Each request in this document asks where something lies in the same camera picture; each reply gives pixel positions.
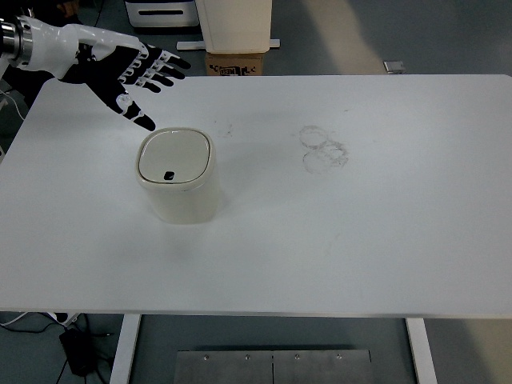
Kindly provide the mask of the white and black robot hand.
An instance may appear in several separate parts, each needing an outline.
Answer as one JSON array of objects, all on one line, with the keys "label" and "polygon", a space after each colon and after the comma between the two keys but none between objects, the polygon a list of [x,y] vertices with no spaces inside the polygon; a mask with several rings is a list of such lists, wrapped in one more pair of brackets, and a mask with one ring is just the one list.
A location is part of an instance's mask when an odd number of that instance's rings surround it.
[{"label": "white and black robot hand", "polygon": [[26,18],[32,50],[26,68],[61,82],[85,84],[113,112],[154,131],[156,125],[127,92],[136,86],[158,93],[183,80],[191,68],[183,58],[135,36],[82,24],[51,26]]}]

